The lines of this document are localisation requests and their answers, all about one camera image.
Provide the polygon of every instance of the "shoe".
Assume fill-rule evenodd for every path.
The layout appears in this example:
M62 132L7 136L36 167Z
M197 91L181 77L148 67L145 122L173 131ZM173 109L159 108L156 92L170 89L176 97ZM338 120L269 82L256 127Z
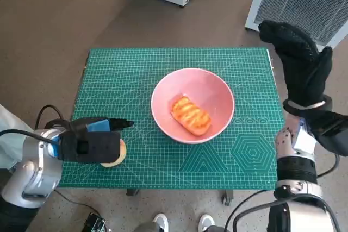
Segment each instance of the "shoe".
M154 217L153 221L157 223L164 232L169 231L169 224L168 224L168 218L165 216L165 214L158 214L156 217Z
M211 225L215 225L213 218L208 214L204 214L198 223L198 232L206 231Z

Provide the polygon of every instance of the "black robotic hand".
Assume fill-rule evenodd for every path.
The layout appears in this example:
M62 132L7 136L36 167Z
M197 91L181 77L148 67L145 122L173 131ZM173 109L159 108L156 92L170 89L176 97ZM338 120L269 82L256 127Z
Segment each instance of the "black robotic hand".
M325 81L332 68L332 48L322 52L302 29L288 23L264 21L262 41L274 45L281 58L289 100L307 107L324 101Z

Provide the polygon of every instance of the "table leg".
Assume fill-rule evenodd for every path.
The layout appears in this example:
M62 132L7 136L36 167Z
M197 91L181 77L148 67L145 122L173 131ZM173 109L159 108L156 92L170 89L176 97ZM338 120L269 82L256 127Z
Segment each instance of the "table leg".
M139 193L140 189L127 189L127 196L136 196Z
M223 205L229 206L232 200L233 200L233 190L225 190L221 197L221 201Z

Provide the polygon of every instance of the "grid lines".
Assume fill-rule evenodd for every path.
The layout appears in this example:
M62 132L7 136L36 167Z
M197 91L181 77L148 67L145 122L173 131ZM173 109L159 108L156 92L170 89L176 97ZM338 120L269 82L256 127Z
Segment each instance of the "grid lines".
M156 84L168 73L186 67L216 73L235 98L231 124L201 145L172 140L151 114ZM89 116L135 122L121 133L126 159L112 168L65 162L60 187L274 188L274 139L283 116L264 48L93 49L72 118Z

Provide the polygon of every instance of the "bread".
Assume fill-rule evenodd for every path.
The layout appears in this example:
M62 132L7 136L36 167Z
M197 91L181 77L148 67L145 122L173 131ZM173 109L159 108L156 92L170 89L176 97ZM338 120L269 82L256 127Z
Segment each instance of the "bread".
M126 154L127 154L126 144L123 141L123 139L120 139L120 157L115 162L112 162L112 163L101 163L101 165L104 166L104 167L114 167L114 166L116 166L116 165L118 165L118 164L123 162L123 160L126 157Z
M209 114L186 96L173 103L170 113L186 130L196 136L205 134L212 125Z

